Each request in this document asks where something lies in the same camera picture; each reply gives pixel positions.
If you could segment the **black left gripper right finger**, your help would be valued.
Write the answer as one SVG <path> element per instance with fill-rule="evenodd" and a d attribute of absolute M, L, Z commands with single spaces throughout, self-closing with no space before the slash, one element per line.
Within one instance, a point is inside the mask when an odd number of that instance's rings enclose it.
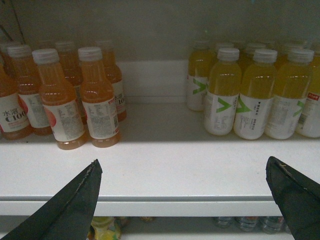
<path fill-rule="evenodd" d="M 320 238 L 320 184 L 270 156 L 266 181 L 294 239 Z"/>

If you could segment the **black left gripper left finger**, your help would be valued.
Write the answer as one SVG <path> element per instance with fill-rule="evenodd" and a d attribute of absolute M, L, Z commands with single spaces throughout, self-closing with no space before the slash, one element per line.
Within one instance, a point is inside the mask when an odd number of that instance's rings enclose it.
<path fill-rule="evenodd" d="M 85 240 L 100 192 L 102 167 L 96 159 L 3 240 Z"/>

